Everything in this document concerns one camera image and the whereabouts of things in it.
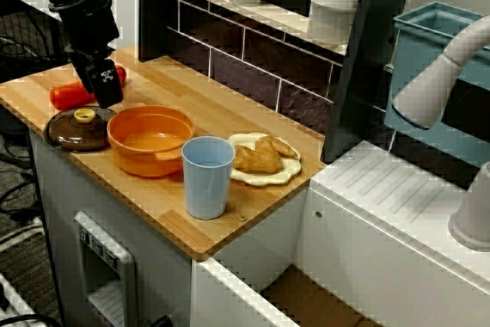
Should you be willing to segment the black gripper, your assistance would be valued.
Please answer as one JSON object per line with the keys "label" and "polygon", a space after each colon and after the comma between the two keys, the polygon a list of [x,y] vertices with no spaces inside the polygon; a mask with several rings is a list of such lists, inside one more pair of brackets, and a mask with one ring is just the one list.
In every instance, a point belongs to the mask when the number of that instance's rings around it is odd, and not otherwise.
{"label": "black gripper", "polygon": [[49,0],[67,32],[65,51],[83,87],[101,108],[123,100],[116,65],[109,59],[109,43],[119,37],[112,0]]}

